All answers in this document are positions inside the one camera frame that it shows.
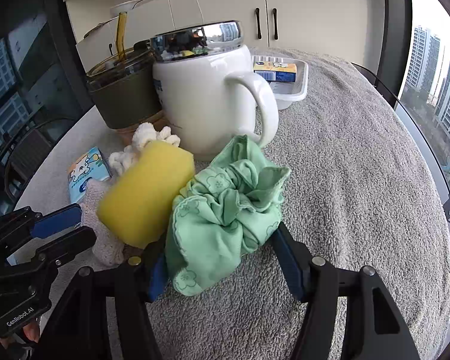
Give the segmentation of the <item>person left hand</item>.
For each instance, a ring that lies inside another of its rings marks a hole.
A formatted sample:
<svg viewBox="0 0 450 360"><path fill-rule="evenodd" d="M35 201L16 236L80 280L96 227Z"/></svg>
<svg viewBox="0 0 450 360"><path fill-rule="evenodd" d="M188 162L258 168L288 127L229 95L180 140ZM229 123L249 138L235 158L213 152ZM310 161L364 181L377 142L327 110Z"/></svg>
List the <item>person left hand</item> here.
<svg viewBox="0 0 450 360"><path fill-rule="evenodd" d="M37 343L40 339L40 324L39 320L33 319L23 329L22 333L14 333L6 338L0 337L1 345L7 349L11 344L30 344Z"/></svg>

